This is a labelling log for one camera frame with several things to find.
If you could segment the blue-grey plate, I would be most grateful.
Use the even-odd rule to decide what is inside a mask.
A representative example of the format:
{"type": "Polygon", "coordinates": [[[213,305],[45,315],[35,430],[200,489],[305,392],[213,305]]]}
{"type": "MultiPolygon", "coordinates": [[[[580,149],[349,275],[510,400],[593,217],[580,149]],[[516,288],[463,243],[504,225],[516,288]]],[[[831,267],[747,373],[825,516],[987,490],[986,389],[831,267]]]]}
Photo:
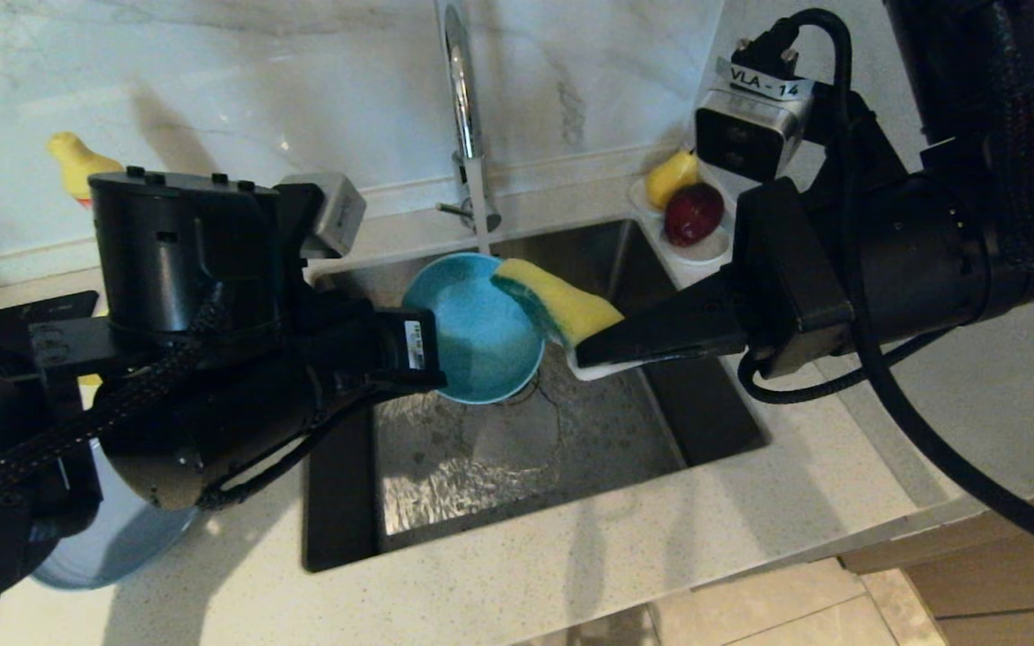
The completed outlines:
{"type": "Polygon", "coordinates": [[[87,591],[116,584],[159,559],[197,519],[197,507],[161,510],[140,498],[97,439],[91,450],[102,502],[90,527],[60,540],[30,575],[47,588],[87,591]]]}

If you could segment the yellow sponge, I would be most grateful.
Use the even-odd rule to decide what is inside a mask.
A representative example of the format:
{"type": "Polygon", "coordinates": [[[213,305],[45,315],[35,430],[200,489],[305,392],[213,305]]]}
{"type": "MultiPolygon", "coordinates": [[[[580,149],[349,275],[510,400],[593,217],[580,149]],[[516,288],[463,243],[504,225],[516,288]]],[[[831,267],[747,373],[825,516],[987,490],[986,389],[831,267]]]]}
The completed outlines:
{"type": "Polygon", "coordinates": [[[625,319],[607,299],[580,290],[533,262],[501,262],[491,283],[509,295],[542,334],[567,349],[625,319]]]}

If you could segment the dark red apple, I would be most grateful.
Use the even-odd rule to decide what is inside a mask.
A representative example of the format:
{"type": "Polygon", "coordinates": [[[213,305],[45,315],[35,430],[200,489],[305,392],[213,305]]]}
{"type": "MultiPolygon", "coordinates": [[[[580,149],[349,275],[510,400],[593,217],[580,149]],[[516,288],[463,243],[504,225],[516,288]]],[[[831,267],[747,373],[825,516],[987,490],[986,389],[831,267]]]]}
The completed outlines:
{"type": "Polygon", "coordinates": [[[690,247],[713,234],[723,223],[723,195],[703,183],[679,188],[666,205],[663,232],[677,247],[690,247]]]}

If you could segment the chrome faucet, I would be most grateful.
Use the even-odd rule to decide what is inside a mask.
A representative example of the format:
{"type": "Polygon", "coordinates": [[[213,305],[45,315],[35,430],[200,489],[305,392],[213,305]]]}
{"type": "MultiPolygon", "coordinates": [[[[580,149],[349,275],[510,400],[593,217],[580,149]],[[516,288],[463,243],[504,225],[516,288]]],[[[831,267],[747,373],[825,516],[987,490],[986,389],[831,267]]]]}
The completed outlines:
{"type": "Polygon", "coordinates": [[[489,233],[499,228],[501,215],[491,199],[491,189],[486,180],[486,148],[484,128],[476,97],[475,70],[472,65],[470,32],[462,0],[434,0],[436,28],[444,57],[444,69],[448,76],[451,105],[454,109],[454,131],[456,148],[451,153],[454,164],[454,180],[457,188],[456,205],[438,205],[445,213],[459,217],[473,230],[470,195],[467,185],[465,161],[470,158],[485,158],[486,195],[491,207],[488,217],[489,233]]]}

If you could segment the small white dish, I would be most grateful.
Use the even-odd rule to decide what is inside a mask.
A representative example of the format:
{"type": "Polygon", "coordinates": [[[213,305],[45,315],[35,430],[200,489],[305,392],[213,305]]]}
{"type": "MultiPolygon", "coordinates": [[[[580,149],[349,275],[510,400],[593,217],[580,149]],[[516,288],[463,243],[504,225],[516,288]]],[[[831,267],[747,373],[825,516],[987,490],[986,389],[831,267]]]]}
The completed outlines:
{"type": "Polygon", "coordinates": [[[647,199],[644,177],[633,180],[627,190],[629,204],[644,218],[643,229],[652,242],[660,242],[661,249],[673,255],[678,262],[690,266],[714,266],[729,262],[733,249],[734,217],[731,210],[723,213],[722,224],[710,236],[689,247],[674,246],[665,237],[663,213],[647,199]]]}

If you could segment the white orange dish soap bottle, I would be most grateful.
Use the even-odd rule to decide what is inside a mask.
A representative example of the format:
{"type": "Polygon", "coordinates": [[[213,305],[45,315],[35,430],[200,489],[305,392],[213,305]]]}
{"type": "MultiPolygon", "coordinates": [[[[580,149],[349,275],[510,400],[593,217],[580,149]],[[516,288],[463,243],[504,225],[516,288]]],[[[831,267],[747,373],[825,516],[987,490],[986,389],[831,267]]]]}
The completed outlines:
{"type": "Polygon", "coordinates": [[[47,140],[47,152],[60,168],[63,191],[86,209],[92,207],[90,176],[126,171],[122,163],[92,151],[74,132],[62,131],[51,135],[47,140]]]}

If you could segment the wooden cabinet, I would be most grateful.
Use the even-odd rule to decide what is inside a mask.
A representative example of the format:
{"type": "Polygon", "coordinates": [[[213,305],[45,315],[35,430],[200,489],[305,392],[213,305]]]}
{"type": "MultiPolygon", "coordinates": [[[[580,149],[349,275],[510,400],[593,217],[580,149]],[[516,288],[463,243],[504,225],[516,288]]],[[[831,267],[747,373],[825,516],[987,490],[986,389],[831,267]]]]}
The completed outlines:
{"type": "Polygon", "coordinates": [[[902,573],[949,646],[1034,646],[1034,536],[968,496],[838,559],[856,575],[902,573]]]}

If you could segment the yellow pear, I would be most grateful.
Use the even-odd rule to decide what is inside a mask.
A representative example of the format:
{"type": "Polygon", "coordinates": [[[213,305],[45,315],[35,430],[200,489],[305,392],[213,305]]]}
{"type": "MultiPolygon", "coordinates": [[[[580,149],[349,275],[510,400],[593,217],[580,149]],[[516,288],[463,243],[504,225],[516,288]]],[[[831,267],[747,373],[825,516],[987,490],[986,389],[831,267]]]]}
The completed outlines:
{"type": "Polygon", "coordinates": [[[645,175],[645,203],[657,212],[664,212],[679,189],[692,187],[698,181],[701,179],[697,153],[694,150],[677,150],[645,175]]]}

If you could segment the teal plastic bowl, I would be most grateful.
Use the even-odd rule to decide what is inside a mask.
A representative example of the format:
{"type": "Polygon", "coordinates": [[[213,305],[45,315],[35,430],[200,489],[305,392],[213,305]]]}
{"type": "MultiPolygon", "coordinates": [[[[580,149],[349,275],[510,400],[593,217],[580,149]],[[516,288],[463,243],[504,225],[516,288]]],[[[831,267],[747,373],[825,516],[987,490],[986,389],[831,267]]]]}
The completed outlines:
{"type": "Polygon", "coordinates": [[[436,352],[447,384],[440,396],[492,405],[520,392],[540,368],[546,342],[516,300],[492,282],[492,255],[461,252],[427,263],[402,299],[434,314],[436,352]]]}

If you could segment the stainless steel sink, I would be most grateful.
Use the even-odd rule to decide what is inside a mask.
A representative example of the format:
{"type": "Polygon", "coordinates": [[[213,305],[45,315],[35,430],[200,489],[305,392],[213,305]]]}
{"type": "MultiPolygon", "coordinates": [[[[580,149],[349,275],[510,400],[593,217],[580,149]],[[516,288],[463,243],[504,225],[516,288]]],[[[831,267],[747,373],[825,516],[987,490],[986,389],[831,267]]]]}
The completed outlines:
{"type": "Polygon", "coordinates": [[[428,393],[342,422],[305,468],[303,570],[344,567],[767,442],[714,359],[583,383],[548,345],[539,371],[520,405],[428,393]]]}

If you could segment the running water stream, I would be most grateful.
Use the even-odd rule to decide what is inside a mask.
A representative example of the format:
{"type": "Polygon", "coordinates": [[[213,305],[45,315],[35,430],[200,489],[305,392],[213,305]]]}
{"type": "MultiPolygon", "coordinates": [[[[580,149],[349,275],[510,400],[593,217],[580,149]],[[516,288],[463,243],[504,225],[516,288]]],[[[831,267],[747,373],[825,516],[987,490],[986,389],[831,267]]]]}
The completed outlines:
{"type": "Polygon", "coordinates": [[[473,232],[475,232],[478,253],[491,255],[489,244],[488,217],[491,207],[486,195],[485,158],[470,158],[465,161],[467,185],[470,195],[473,232]]]}

